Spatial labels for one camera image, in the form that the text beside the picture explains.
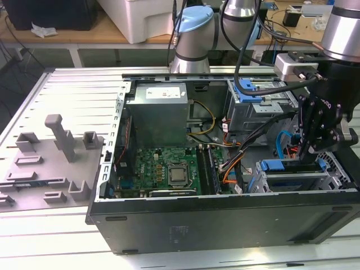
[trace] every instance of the blue clip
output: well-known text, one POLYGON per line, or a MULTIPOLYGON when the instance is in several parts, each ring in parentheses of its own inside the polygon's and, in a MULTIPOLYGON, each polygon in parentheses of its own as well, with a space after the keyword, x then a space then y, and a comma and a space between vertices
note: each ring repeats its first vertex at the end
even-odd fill
POLYGON ((285 167, 280 159, 263 160, 260 165, 265 172, 267 170, 285 170, 285 167))
POLYGON ((123 190, 131 190, 134 186, 134 182, 132 181, 132 179, 129 180, 122 179, 120 181, 120 185, 121 185, 121 189, 123 190))
MULTIPOLYGON (((252 84, 250 80, 240 79, 240 85, 243 89, 255 91, 257 88, 252 84)), ((252 97, 242 94, 234 84, 234 89, 238 94, 241 103, 261 103, 263 99, 259 96, 252 97)))
POLYGON ((326 169, 327 169, 326 162, 323 159, 318 159, 317 162, 319 163, 319 165, 320 165, 320 167, 322 169, 322 172, 325 172, 326 169))
POLYGON ((266 172, 266 171, 269 169, 269 168, 268 168, 268 165, 266 164, 266 161, 265 161, 265 160, 261 161, 260 166, 261 166, 261 169, 262 169, 264 172, 266 172))

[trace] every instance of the white cable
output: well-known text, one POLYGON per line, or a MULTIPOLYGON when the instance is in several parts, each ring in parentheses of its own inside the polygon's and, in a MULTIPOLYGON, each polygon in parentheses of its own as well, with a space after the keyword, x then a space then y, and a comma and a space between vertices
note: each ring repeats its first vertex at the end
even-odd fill
POLYGON ((216 145, 216 146, 220 146, 220 147, 232 147, 231 145, 221 145, 220 143, 215 143, 215 142, 207 142, 207 143, 204 143, 204 142, 200 142, 198 141, 197 139, 193 138, 193 137, 190 137, 192 140, 194 140, 195 142, 197 143, 200 143, 202 145, 216 145))

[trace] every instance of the blue plastic latch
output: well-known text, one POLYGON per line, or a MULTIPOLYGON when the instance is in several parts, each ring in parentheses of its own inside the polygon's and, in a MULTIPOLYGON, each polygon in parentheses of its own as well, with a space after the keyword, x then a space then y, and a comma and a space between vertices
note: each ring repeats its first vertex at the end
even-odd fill
MULTIPOLYGON (((250 80, 240 79, 240 85, 245 90, 251 90, 251 91, 256 90, 256 87, 251 83, 250 80)), ((261 97, 259 97, 259 96, 252 97, 252 96, 247 96, 245 94, 242 94, 239 91, 239 89, 237 89, 235 84, 234 84, 234 89, 237 92, 239 100, 240 100, 241 103, 260 103, 260 102, 263 101, 263 99, 261 97)))
POLYGON ((269 169, 269 168, 268 168, 268 165, 266 164, 266 161, 265 161, 265 160, 261 161, 260 166, 261 166, 261 169, 262 169, 264 172, 266 172, 266 171, 269 169))
POLYGON ((323 159, 318 159, 317 162, 319 163, 322 171, 325 172, 326 169, 327 169, 327 164, 326 164, 326 162, 325 162, 323 159))
POLYGON ((263 160, 261 166, 262 166, 262 169, 263 169, 263 166, 264 166, 264 168, 267 168, 266 170, 285 170, 285 167, 282 164, 282 161, 280 159, 279 160, 276 160, 276 159, 275 160, 263 160))

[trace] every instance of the floor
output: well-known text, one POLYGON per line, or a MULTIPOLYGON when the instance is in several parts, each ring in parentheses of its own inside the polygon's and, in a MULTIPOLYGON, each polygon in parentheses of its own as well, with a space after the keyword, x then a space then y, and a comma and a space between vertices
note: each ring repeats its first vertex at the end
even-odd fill
MULTIPOLYGON (((73 62, 65 49, 30 50, 47 68, 72 68, 73 62)), ((32 90, 37 78, 43 72, 42 67, 25 50, 23 60, 10 62, 0 70, 0 133, 4 130, 14 113, 32 90)), ((83 49, 80 55, 87 68, 109 66, 165 66, 167 51, 163 49, 127 49, 119 50, 121 62, 116 62, 113 49, 83 49)), ((210 52, 211 65, 235 65, 236 52, 210 52)))

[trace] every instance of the label sticker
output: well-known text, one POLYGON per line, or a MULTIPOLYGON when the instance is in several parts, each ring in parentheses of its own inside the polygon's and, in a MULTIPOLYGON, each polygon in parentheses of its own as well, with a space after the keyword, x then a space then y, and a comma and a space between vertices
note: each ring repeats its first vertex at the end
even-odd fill
POLYGON ((226 132, 226 133, 228 133, 228 132, 229 132, 229 130, 228 130, 228 126, 227 126, 227 124, 226 124, 226 123, 223 123, 223 131, 224 131, 224 132, 226 132))
POLYGON ((146 98, 147 99, 181 98, 180 88, 179 87, 149 87, 148 89, 146 89, 146 98))
POLYGON ((236 191, 238 194, 242 194, 242 189, 241 189, 241 187, 239 187, 237 184, 235 185, 235 191, 236 191))
POLYGON ((243 176, 250 176, 253 174, 253 169, 245 168, 245 171, 242 173, 243 176))
POLYGON ((30 184, 15 184, 15 187, 31 187, 30 184))

